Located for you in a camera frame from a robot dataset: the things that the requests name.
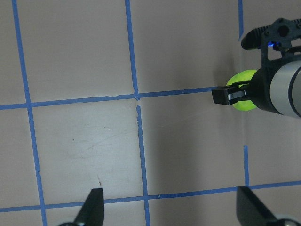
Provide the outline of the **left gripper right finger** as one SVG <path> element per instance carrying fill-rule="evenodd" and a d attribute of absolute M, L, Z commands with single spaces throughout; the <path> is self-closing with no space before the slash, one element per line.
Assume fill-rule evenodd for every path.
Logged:
<path fill-rule="evenodd" d="M 278 221 L 247 186 L 237 188 L 236 216 L 241 226 L 271 226 Z"/>

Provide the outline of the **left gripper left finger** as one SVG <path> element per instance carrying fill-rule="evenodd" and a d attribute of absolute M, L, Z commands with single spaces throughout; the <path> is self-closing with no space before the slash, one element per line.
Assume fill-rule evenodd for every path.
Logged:
<path fill-rule="evenodd" d="M 73 224 L 75 226 L 102 226 L 104 222 L 104 197 L 102 188 L 90 191 Z"/>

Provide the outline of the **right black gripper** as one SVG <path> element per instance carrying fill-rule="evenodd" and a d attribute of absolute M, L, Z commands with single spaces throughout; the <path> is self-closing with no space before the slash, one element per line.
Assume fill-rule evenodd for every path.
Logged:
<path fill-rule="evenodd" d="M 267 112 L 301 111 L 301 61 L 276 68 L 260 68 L 254 74 L 246 93 L 239 87 L 226 86 L 211 90 L 213 102 L 233 105 L 246 94 L 256 108 Z"/>

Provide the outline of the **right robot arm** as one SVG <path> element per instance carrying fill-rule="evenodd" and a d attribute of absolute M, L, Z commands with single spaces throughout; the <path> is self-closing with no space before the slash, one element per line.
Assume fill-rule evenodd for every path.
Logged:
<path fill-rule="evenodd" d="M 226 86 L 212 90 L 213 102 L 232 105 L 240 111 L 254 108 L 301 117 L 301 61 L 246 70 L 233 76 Z"/>

